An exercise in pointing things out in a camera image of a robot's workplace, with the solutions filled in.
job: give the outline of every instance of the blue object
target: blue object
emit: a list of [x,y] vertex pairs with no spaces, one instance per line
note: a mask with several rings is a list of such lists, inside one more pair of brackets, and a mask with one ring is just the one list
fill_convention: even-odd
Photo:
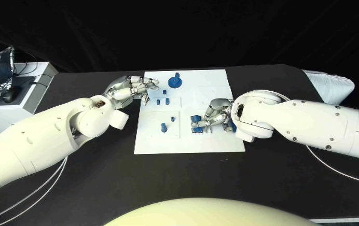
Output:
[[169,87],[178,88],[182,85],[181,74],[177,72],[175,77],[169,79]]
[[[195,116],[191,117],[191,121],[192,121],[192,122],[200,122],[201,119],[202,119],[202,118],[201,118],[200,115],[195,115]],[[202,132],[204,132],[204,127],[201,126],[201,127],[198,127],[198,128],[192,128],[192,132],[194,132],[194,133],[202,133]]]
[[162,124],[162,131],[164,131],[165,133],[168,132],[166,123]]
[[236,131],[237,131],[237,125],[234,124],[233,118],[231,118],[231,127],[233,127],[234,133],[236,133]]

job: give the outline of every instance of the black backdrop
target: black backdrop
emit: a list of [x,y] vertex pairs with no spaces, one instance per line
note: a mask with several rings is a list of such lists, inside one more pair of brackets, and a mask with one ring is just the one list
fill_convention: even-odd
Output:
[[0,43],[65,72],[286,63],[348,76],[358,16],[358,0],[2,0]]

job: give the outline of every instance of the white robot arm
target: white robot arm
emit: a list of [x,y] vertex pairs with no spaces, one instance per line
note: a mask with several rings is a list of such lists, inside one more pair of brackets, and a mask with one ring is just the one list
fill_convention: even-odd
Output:
[[61,161],[112,125],[123,129],[125,108],[135,98],[149,102],[159,81],[125,76],[103,95],[77,99],[27,118],[0,133],[0,187]]
[[236,136],[247,142],[253,142],[256,137],[270,138],[276,129],[290,141],[359,158],[357,109],[289,100],[276,92],[256,90],[241,95],[230,108],[226,103],[221,112],[192,126],[221,124],[228,121],[227,117],[233,118],[237,126]]

